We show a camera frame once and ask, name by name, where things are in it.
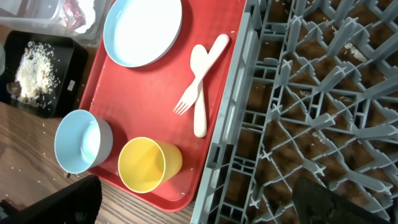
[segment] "white plate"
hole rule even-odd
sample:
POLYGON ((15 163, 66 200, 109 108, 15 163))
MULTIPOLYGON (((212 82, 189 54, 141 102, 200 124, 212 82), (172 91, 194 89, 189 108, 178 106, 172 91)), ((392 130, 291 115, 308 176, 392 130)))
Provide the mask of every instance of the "white plate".
POLYGON ((171 48, 181 23, 180 0, 117 0, 105 22, 105 49, 122 66, 150 64, 171 48))

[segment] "light blue cup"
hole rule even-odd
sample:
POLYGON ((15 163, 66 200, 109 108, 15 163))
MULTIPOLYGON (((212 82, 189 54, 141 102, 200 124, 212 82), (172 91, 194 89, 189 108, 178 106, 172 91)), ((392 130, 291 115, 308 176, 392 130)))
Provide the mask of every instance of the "light blue cup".
POLYGON ((109 156, 113 135, 109 124, 85 110, 75 110, 61 121, 55 134, 55 157, 65 171, 82 173, 109 156))

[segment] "wooden table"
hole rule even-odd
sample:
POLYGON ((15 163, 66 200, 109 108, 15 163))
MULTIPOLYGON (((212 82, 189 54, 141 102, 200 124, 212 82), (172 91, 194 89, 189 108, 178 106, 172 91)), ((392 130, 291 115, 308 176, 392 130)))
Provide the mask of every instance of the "wooden table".
MULTIPOLYGON (((9 29, 0 26, 0 42, 9 29)), ((90 56, 83 81, 88 78, 95 57, 90 56)), ((78 99, 84 87, 79 89, 78 99)), ((87 176, 64 178, 54 154, 55 132, 61 119, 42 119, 0 103, 0 199, 19 210, 87 176)), ((102 182, 103 201, 97 223, 190 223, 193 204, 177 213, 165 213, 102 182)))

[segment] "blue bowl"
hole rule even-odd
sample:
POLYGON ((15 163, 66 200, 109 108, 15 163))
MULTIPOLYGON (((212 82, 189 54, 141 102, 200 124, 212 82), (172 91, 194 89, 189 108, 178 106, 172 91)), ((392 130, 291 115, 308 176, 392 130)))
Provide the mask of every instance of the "blue bowl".
POLYGON ((148 65, 169 51, 181 24, 180 0, 117 0, 105 20, 105 50, 123 67, 148 65))
POLYGON ((105 161, 112 150, 109 124, 85 110, 75 110, 61 121, 55 134, 55 157, 65 171, 79 174, 105 161))

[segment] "cup rim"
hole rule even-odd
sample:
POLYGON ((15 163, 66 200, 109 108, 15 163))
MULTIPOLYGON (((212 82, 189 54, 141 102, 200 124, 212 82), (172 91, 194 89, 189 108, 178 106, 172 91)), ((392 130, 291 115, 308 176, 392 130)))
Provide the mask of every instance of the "cup rim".
POLYGON ((160 185, 160 183, 162 182, 162 180, 164 179, 165 171, 166 171, 166 159, 165 159, 165 156, 164 156, 164 152, 163 152, 162 148, 159 146, 159 144, 158 144, 155 140, 153 140, 153 139, 151 139, 151 138, 147 138, 147 137, 137 137, 137 138, 133 138, 132 140, 128 141, 128 142, 123 146, 122 150, 120 151, 119 159, 118 159, 118 172, 119 172, 119 177, 120 177, 120 179, 122 180, 123 184, 124 184, 128 189, 132 190, 132 191, 135 192, 135 193, 144 194, 144 193, 148 193, 148 192, 151 192, 151 191, 153 191, 154 189, 156 189, 156 188, 160 185), (146 190, 146 191, 138 191, 138 190, 134 190, 134 189, 130 188, 130 187, 128 186, 128 184, 126 184, 125 181, 123 180, 123 177, 122 177, 121 172, 120 172, 120 158, 121 158, 121 155, 122 155, 123 151, 125 150, 126 146, 127 146, 128 144, 130 144, 130 142, 136 141, 136 140, 138 140, 138 139, 146 139, 146 140, 149 140, 149 141, 153 142, 153 143, 157 146, 157 148, 159 149, 159 151, 162 153, 162 157, 163 157, 164 169, 163 169, 163 173, 162 173, 162 178, 160 178, 159 183, 158 183, 154 188, 152 188, 152 189, 150 189, 150 190, 146 190))
MULTIPOLYGON (((64 166, 61 164, 60 160, 58 159, 57 147, 56 147, 56 145, 57 145, 58 130, 59 130, 60 126, 62 125, 62 123, 66 122, 65 120, 66 120, 66 118, 67 118, 68 116, 70 116, 70 115, 73 114, 73 113, 81 113, 81 112, 84 112, 84 113, 86 113, 86 114, 89 114, 89 115, 94 119, 94 122, 95 122, 97 125, 99 125, 98 122, 97 122, 97 119, 95 118, 95 116, 94 116, 92 113, 90 113, 89 111, 87 111, 87 110, 81 110, 81 109, 74 110, 74 111, 71 111, 70 113, 68 113, 68 114, 61 120, 60 124, 58 125, 57 131, 55 132, 55 137, 54 137, 54 154, 55 154, 55 158, 57 159, 57 162, 58 162, 59 166, 60 166, 64 171, 66 171, 66 172, 68 172, 68 173, 70 173, 70 174, 81 174, 82 172, 87 171, 87 170, 95 163, 95 160, 96 160, 96 159, 94 159, 94 161, 93 161, 92 163, 90 163, 89 166, 88 166, 87 168, 84 168, 84 169, 83 169, 82 171, 80 171, 80 172, 70 172, 69 170, 67 170, 67 169, 64 168, 64 166)), ((100 148, 101 148, 101 135, 99 136, 99 148, 98 148, 98 151, 97 151, 97 153, 96 153, 96 155, 95 155, 95 158, 97 158, 98 153, 100 152, 100 148)))

